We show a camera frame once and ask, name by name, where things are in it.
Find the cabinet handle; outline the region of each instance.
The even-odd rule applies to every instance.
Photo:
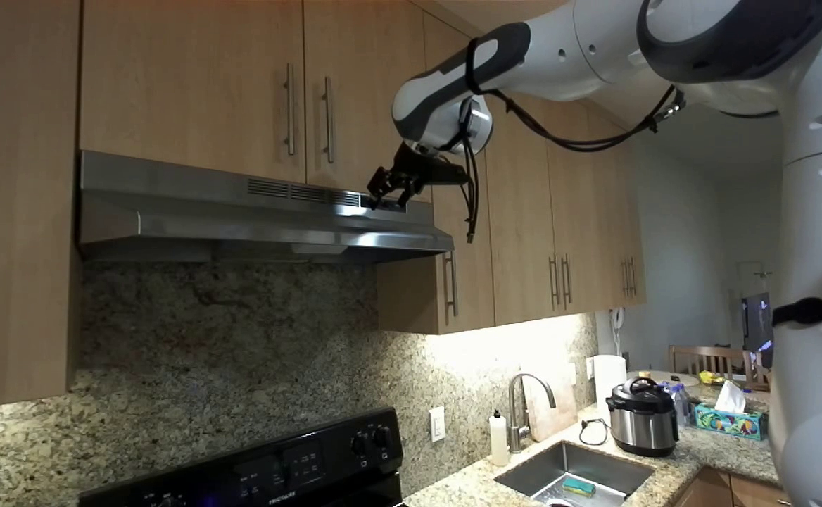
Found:
[[[443,252],[443,293],[446,293],[446,309],[450,314],[459,314],[459,275],[456,275],[456,257],[447,250]]]
[[[629,259],[621,262],[621,289],[622,289],[622,295],[630,295],[630,271],[629,271]]]
[[[287,92],[287,134],[281,138],[281,143],[287,147],[287,155],[295,158],[295,72],[293,65],[287,65],[287,79],[281,81],[281,90]]]
[[[557,288],[557,259],[549,257],[549,293],[552,293],[552,307],[560,307],[560,288]]]
[[[575,275],[571,275],[571,257],[560,257],[560,278],[563,278],[563,307],[571,307],[575,300]]]
[[[324,106],[324,147],[321,147],[321,152],[328,155],[328,162],[335,166],[335,109],[332,109],[331,76],[324,76],[321,106]]]
[[[630,257],[630,295],[636,295],[640,293],[640,282],[636,282],[636,259]]]

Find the stainless steel range hood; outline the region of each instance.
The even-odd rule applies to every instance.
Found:
[[[79,159],[79,250],[104,262],[362,259],[450,250],[428,203],[188,168],[104,152]]]

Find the bottle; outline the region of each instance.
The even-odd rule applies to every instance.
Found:
[[[675,421],[694,426],[694,400],[691,400],[688,385],[678,376],[674,376],[664,392],[674,400]]]
[[[504,420],[504,414],[498,407],[491,417],[491,461],[492,464],[507,464],[509,461],[507,420]]]

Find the ceiling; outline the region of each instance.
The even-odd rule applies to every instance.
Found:
[[[512,20],[530,20],[557,7],[563,0],[428,0],[440,16],[469,30],[491,30]],[[643,69],[625,85],[605,86],[592,95],[601,106],[622,117],[640,121],[664,92],[664,81]],[[746,181],[778,175],[780,166],[780,121],[778,117],[730,117],[706,106],[688,106],[664,121],[659,147],[674,158],[706,172],[715,181]]]

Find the black stove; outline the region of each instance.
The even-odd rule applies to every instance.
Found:
[[[308,427],[229,457],[96,489],[83,507],[395,507],[404,442],[395,407]]]

